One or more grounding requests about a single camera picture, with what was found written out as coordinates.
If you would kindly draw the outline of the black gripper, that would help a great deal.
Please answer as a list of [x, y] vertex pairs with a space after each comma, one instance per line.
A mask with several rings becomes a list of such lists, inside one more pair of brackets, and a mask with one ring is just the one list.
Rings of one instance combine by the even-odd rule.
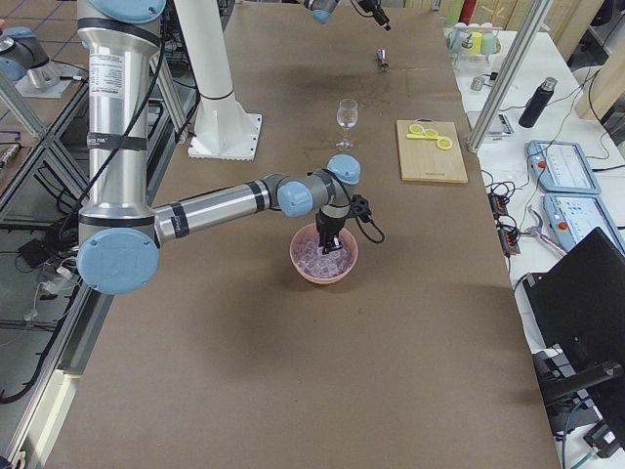
[[385, 30], [390, 31], [390, 19], [383, 10], [377, 10], [378, 1], [376, 0], [357, 0], [356, 8], [362, 15], [373, 15], [373, 19]]
[[335, 218], [326, 215], [324, 212], [315, 214], [316, 230], [319, 235], [319, 249], [322, 255], [341, 249], [340, 231], [345, 226], [347, 218]]

